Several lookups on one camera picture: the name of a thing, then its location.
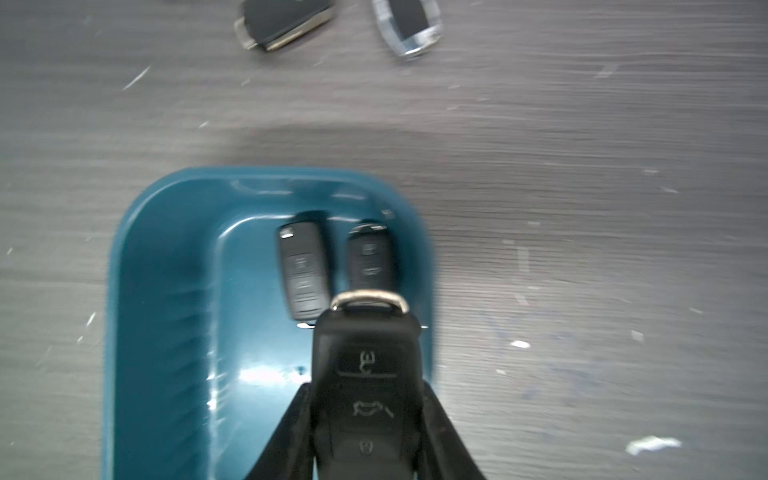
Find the white debris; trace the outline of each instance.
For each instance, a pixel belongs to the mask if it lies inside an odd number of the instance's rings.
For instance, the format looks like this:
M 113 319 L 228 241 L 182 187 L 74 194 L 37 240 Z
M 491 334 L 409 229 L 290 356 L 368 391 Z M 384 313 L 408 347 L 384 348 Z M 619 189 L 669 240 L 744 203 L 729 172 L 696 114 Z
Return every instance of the white debris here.
M 316 62 L 314 65 L 313 65 L 313 67 L 316 67 L 317 65 L 321 65 L 321 64 L 322 64 L 322 63 L 323 63 L 323 62 L 326 60 L 326 58 L 328 58 L 328 55 L 323 55 L 322 57 L 320 57 L 320 60 L 318 60 L 318 61 L 317 61 L 317 62 Z
M 673 439 L 672 437 L 660 439 L 659 437 L 650 436 L 627 443 L 625 451 L 630 455 L 637 455 L 643 450 L 656 452 L 657 450 L 665 449 L 666 447 L 679 448 L 681 446 L 683 446 L 683 444 L 680 440 Z
M 518 268 L 523 273 L 531 271 L 531 267 L 528 265 L 528 249 L 524 247 L 518 247 Z
M 594 78 L 608 78 L 608 77 L 610 77 L 610 76 L 611 76 L 611 75 L 612 75 L 612 74 L 613 74 L 613 73 L 614 73 L 616 70 L 618 70 L 618 69 L 619 69 L 619 66 L 618 66 L 618 64 L 609 64 L 609 65 L 605 65 L 605 66 L 603 67 L 603 69 L 602 69 L 602 70 L 600 70 L 600 71 L 598 72 L 598 74 L 596 74 L 596 75 L 594 76 Z
M 45 350 L 45 353 L 43 353 L 43 356 L 38 360 L 38 362 L 35 364 L 35 366 L 40 366 L 42 363 L 48 358 L 48 355 L 51 354 L 51 347 L 49 346 L 47 350 Z
M 123 90 L 127 90 L 128 88 L 131 88 L 131 87 L 133 87 L 133 86 L 134 86 L 134 84 L 135 84 L 137 81 L 141 80 L 141 79 L 142 79 L 142 78 L 143 78 L 143 77 L 144 77 L 144 76 L 147 74 L 147 72 L 149 71 L 149 69 L 150 69 L 150 67 L 151 67 L 151 66 L 152 66 L 152 65 L 150 65 L 149 67 L 146 67 L 146 68 L 144 69 L 144 71 L 142 71 L 142 72 L 141 72 L 141 73 L 140 73 L 140 74 L 139 74 L 139 75 L 138 75 L 136 78 L 134 78 L 133 80 L 131 80 L 131 83 L 129 83 L 129 84 L 127 84 L 127 85 L 125 85 L 125 86 L 123 87 Z

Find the blue tray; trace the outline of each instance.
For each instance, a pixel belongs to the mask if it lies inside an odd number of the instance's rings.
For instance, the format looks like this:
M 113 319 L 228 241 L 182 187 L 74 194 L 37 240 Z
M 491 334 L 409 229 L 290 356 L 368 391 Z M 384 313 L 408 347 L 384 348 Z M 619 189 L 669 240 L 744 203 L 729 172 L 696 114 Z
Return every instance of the blue tray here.
M 242 480 L 298 386 L 312 330 L 290 318 L 277 230 L 324 222 L 335 293 L 346 291 L 346 239 L 361 221 L 392 232 L 401 294 L 428 327 L 434 263 L 419 215 L 366 175 L 309 168 L 197 168 L 149 187 L 111 254 L 104 364 L 107 480 Z

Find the black car key fob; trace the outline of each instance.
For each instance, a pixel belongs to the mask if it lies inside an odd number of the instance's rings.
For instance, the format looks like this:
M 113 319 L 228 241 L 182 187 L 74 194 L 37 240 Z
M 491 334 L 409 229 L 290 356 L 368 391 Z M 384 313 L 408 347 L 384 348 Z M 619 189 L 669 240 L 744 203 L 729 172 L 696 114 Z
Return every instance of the black car key fob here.
M 235 34 L 246 50 L 274 51 L 328 22 L 333 10 L 333 0 L 246 0 Z
M 328 257 L 320 227 L 313 222 L 280 228 L 283 283 L 291 316 L 317 318 L 330 303 Z
M 378 223 L 353 228 L 347 243 L 350 290 L 396 292 L 397 262 L 389 231 Z
M 319 480 L 413 479 L 421 332 L 405 300 L 381 290 L 340 294 L 317 320 L 310 397 Z

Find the tray rim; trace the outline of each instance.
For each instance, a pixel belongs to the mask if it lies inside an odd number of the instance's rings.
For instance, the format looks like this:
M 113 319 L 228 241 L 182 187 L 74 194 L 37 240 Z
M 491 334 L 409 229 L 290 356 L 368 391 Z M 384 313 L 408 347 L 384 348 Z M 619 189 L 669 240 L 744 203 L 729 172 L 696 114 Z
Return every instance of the tray rim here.
M 428 252 L 424 259 L 427 269 L 432 272 L 429 277 L 429 291 L 432 293 L 432 305 L 430 313 L 431 325 L 434 329 L 435 318 L 435 249 L 430 241 L 429 231 L 425 221 L 417 209 L 400 194 L 397 189 L 369 174 L 356 170 L 324 168 L 324 167 L 192 167 L 165 175 L 144 189 L 134 200 L 121 218 L 118 228 L 112 240 L 109 253 L 109 267 L 107 278 L 107 302 L 106 329 L 104 332 L 104 386 L 102 406 L 102 439 L 101 439 L 101 478 L 113 480 L 114 478 L 114 398 L 117 367 L 117 333 L 118 333 L 118 274 L 121 269 L 121 252 L 128 231 L 138 218 L 141 211 L 149 202 L 164 190 L 174 185 L 193 180 L 242 180 L 244 178 L 260 179 L 284 179 L 291 180 L 323 180 L 347 183 L 371 191 L 379 197 L 385 198 L 388 203 L 397 205 L 397 210 L 410 212 L 417 220 L 419 237 L 422 238 L 422 247 Z

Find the key fob button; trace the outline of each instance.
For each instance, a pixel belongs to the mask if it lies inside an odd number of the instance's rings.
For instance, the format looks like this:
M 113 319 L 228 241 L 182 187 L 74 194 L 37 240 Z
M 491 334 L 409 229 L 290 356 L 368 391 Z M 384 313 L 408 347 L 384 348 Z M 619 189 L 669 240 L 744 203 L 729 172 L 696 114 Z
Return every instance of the key fob button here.
M 336 373 L 362 379 L 395 378 L 400 356 L 396 347 L 347 346 L 339 351 Z
M 376 242 L 365 242 L 362 244 L 361 255 L 368 257 L 370 255 L 376 255 L 379 252 L 379 246 Z
M 320 299 L 320 298 L 309 298 L 309 299 L 303 299 L 299 300 L 294 303 L 296 312 L 304 315 L 304 316 L 310 316 L 315 315 L 318 316 L 321 314 L 327 307 L 327 305 Z
M 285 269 L 289 276 L 307 275 L 314 272 L 314 253 L 301 253 L 286 258 Z
M 331 416 L 332 429 L 392 435 L 402 427 L 402 405 L 390 394 L 345 392 Z
M 339 432 L 333 437 L 333 458 L 340 462 L 396 461 L 400 458 L 400 441 L 393 435 Z
M 296 276 L 288 280 L 288 290 L 291 296 L 314 295 L 317 293 L 317 279 L 312 275 Z

